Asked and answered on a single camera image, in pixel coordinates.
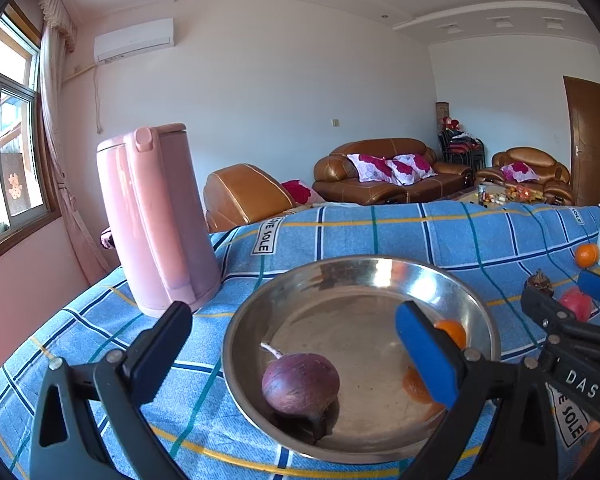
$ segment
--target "table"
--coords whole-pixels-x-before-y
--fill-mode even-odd
[[[498,184],[492,184],[491,182],[485,182],[484,185],[487,187],[487,193],[491,194],[503,194],[506,195],[506,190],[504,186],[499,186]],[[478,187],[472,186],[451,195],[443,196],[438,200],[455,200],[456,202],[464,202],[465,204],[473,203],[478,204]],[[542,203],[542,200],[534,200],[531,204],[539,204]],[[496,204],[493,202],[485,202],[484,207],[487,209],[494,209],[500,207],[500,204]]]

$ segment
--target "onion stem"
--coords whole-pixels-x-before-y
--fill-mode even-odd
[[[268,350],[269,352],[271,352],[276,357],[276,359],[280,359],[282,357],[282,354],[278,350],[273,348],[273,346],[271,346],[265,342],[261,342],[260,346],[262,348],[264,348],[265,350]]]

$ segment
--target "brown leather sofa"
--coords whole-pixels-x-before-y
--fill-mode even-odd
[[[516,181],[505,180],[500,170],[503,166],[516,161],[524,162],[540,177],[539,181],[523,182],[522,186],[541,191],[547,203],[575,204],[573,189],[569,184],[571,176],[567,167],[537,148],[510,148],[506,152],[496,153],[491,159],[493,167],[478,171],[475,174],[475,183],[488,181],[501,186],[518,184]]]
[[[277,180],[251,164],[214,171],[203,196],[211,233],[260,222],[298,205]]]
[[[412,186],[360,182],[355,166],[347,158],[353,153],[384,158],[418,153],[429,161],[438,176],[426,178]],[[314,189],[325,200],[360,205],[432,202],[465,188],[471,178],[472,170],[468,166],[437,162],[436,153],[424,142],[402,137],[344,144],[319,160],[314,167]]]

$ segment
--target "kettle handle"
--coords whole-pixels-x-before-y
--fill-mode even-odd
[[[125,136],[125,144],[142,226],[162,283],[170,301],[192,304],[196,295],[178,236],[158,135],[151,128],[138,128]]]

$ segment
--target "pink curtain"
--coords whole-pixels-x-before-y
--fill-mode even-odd
[[[75,47],[76,28],[62,0],[40,0],[45,15],[45,26],[40,47],[40,83],[42,92],[42,115],[45,123],[46,142],[51,156],[52,173],[58,192],[62,219],[74,248],[75,256],[87,281],[93,285],[110,272],[109,265],[87,231],[77,208],[75,197],[64,181],[62,160],[58,146],[59,96],[62,85],[64,56]]]

